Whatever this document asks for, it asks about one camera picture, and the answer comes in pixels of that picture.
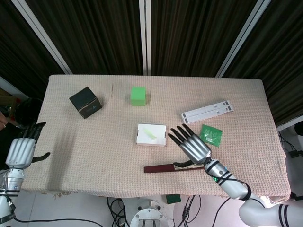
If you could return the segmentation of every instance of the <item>black cube box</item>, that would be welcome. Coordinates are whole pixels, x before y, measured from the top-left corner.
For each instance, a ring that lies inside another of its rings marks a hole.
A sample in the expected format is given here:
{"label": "black cube box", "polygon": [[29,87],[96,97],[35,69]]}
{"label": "black cube box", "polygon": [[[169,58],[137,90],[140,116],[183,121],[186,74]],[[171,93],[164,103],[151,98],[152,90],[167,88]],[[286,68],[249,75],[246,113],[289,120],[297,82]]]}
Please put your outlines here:
{"label": "black cube box", "polygon": [[88,87],[70,97],[70,101],[84,119],[102,108],[101,103]]}

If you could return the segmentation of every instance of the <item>dark striped curtain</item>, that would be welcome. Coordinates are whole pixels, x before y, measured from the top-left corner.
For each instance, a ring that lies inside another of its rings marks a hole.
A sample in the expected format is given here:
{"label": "dark striped curtain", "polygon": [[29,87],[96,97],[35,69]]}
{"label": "dark striped curtain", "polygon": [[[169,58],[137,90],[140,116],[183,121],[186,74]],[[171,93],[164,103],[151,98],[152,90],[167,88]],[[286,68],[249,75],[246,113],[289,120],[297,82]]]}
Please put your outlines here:
{"label": "dark striped curtain", "polygon": [[143,74],[138,0],[26,0],[74,74]]}
{"label": "dark striped curtain", "polygon": [[152,0],[152,75],[214,77],[256,0]]}
{"label": "dark striped curtain", "polygon": [[9,0],[0,1],[0,76],[29,97],[43,98],[52,74],[63,74]]}
{"label": "dark striped curtain", "polygon": [[224,77],[261,79],[277,126],[302,115],[303,1],[271,1]]}

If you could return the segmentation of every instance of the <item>green square packet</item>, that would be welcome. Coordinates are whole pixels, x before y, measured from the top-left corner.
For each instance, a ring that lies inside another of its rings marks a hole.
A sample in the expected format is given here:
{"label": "green square packet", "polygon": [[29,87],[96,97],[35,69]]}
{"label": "green square packet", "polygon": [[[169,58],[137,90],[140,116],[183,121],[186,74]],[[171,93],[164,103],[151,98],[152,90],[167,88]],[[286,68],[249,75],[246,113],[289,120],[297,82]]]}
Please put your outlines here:
{"label": "green square packet", "polygon": [[203,124],[200,134],[200,139],[205,143],[210,143],[219,146],[221,142],[222,131],[214,127]]}

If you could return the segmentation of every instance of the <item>beige knit tablecloth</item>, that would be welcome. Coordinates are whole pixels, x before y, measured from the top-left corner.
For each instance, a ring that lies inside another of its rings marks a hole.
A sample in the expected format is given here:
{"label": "beige knit tablecloth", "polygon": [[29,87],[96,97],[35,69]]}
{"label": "beige knit tablecloth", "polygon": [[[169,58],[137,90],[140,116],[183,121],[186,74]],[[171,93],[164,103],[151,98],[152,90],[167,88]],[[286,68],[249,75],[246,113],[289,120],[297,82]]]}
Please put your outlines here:
{"label": "beige knit tablecloth", "polygon": [[[88,86],[103,108],[83,119],[69,97]],[[147,105],[131,106],[132,86],[146,87]],[[111,197],[225,192],[203,170],[144,174],[143,167],[187,161],[170,139],[166,147],[136,145],[138,123],[182,124],[180,114],[230,100],[234,112],[191,124],[223,131],[213,157],[256,195],[286,199],[285,154],[261,80],[116,75],[53,75],[38,122],[46,121],[35,156],[48,159],[26,170],[23,189],[86,192]]]}

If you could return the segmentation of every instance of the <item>green object on floor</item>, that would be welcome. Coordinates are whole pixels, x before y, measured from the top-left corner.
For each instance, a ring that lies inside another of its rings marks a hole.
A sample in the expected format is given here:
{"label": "green object on floor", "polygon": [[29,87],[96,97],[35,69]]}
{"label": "green object on floor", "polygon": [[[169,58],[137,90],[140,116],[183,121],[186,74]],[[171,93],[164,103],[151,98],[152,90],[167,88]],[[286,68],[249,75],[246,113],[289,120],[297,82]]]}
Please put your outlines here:
{"label": "green object on floor", "polygon": [[203,124],[200,139],[218,147],[221,143],[222,130]]}
{"label": "green object on floor", "polygon": [[179,194],[166,195],[166,202],[167,204],[181,202],[181,197]]}
{"label": "green object on floor", "polygon": [[132,87],[131,105],[143,106],[146,103],[146,90],[144,87]]}

